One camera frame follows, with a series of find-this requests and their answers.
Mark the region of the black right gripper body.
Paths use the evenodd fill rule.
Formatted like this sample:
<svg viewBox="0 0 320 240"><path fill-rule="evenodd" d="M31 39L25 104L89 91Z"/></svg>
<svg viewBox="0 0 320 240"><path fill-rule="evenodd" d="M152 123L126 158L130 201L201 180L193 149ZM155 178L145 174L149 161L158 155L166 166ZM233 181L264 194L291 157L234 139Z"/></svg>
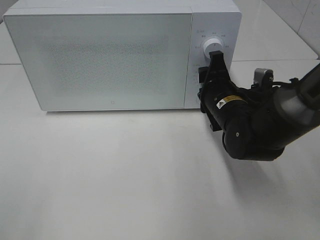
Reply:
<svg viewBox="0 0 320 240"><path fill-rule="evenodd" d="M250 90L236 86L228 75L199 75L200 110L212 131L250 132Z"/></svg>

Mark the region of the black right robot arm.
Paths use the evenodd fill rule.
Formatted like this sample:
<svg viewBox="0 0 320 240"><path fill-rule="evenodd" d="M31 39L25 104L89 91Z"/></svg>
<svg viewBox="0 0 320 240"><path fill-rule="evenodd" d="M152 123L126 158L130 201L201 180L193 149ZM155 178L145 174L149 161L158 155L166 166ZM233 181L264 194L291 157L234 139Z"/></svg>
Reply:
<svg viewBox="0 0 320 240"><path fill-rule="evenodd" d="M320 125L320 68L303 78L274 81L271 69L257 68L253 84L231 80L221 51L209 54L198 69L200 110L212 131L222 131L222 145L238 160L273 161L285 147Z"/></svg>

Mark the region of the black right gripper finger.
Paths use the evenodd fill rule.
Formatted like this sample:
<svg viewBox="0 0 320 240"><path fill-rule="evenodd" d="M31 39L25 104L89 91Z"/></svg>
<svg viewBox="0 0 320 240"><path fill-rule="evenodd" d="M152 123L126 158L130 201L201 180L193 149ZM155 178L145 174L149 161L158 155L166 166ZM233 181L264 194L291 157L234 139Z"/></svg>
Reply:
<svg viewBox="0 0 320 240"><path fill-rule="evenodd" d="M199 80L200 83L204 83L205 82L208 69L209 69L208 66L204 66L204 67L199 67L198 68L198 80Z"/></svg>
<svg viewBox="0 0 320 240"><path fill-rule="evenodd" d="M209 53L210 64L206 74L206 82L226 81L231 82L231 78L225 63L224 53L220 50Z"/></svg>

